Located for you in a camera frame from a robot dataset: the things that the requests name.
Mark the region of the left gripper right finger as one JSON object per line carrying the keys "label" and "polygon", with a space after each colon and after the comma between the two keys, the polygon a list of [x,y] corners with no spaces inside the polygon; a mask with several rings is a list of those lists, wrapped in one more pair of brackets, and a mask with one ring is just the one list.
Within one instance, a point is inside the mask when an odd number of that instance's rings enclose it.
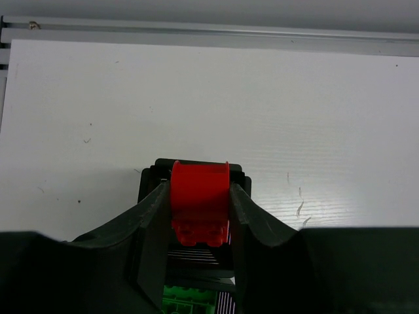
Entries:
{"label": "left gripper right finger", "polygon": [[417,313],[417,228],[294,230],[230,187],[240,313]]}

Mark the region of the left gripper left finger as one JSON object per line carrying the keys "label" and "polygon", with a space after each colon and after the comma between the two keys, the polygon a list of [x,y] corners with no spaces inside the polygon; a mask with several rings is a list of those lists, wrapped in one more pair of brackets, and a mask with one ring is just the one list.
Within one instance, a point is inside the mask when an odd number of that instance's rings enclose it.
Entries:
{"label": "left gripper left finger", "polygon": [[1,234],[2,313],[160,313],[170,185],[73,241]]}

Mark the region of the red round flower lego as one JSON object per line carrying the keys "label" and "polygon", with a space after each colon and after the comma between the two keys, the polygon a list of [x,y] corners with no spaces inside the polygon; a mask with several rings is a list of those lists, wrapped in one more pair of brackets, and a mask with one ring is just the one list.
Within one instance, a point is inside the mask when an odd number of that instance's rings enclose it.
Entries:
{"label": "red round flower lego", "polygon": [[172,228],[183,246],[220,247],[228,240],[230,165],[174,162],[170,179]]}

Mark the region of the black slotted container far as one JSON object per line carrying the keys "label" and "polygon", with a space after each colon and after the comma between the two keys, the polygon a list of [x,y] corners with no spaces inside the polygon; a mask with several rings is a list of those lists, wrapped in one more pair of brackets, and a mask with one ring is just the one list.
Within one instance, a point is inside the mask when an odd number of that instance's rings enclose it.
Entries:
{"label": "black slotted container far", "polygon": [[159,158],[142,170],[138,200],[164,182],[170,183],[168,277],[233,277],[230,185],[251,194],[241,165]]}

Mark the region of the green lego brick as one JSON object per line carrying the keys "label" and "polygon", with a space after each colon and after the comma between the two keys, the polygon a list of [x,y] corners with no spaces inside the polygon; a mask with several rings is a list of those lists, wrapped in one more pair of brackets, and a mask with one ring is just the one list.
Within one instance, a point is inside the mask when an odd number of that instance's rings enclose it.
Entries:
{"label": "green lego brick", "polygon": [[162,313],[215,313],[217,299],[218,292],[213,290],[166,285],[163,293]]}

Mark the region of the black slotted container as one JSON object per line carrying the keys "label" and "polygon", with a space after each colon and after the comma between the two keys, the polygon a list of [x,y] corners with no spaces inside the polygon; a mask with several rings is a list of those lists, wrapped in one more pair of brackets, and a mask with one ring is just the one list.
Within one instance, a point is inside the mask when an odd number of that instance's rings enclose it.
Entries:
{"label": "black slotted container", "polygon": [[164,286],[162,313],[239,313],[234,278],[184,278]]}
{"label": "black slotted container", "polygon": [[251,194],[241,165],[159,158],[142,170],[138,200],[164,182],[170,183],[168,277],[233,277],[230,185]]}

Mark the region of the black slotted container near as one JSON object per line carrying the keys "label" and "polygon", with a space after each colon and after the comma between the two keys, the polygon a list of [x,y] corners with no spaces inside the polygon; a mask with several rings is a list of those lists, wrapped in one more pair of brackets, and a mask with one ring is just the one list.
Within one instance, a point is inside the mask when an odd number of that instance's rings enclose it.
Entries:
{"label": "black slotted container near", "polygon": [[164,286],[162,313],[239,313],[234,278],[184,278]]}

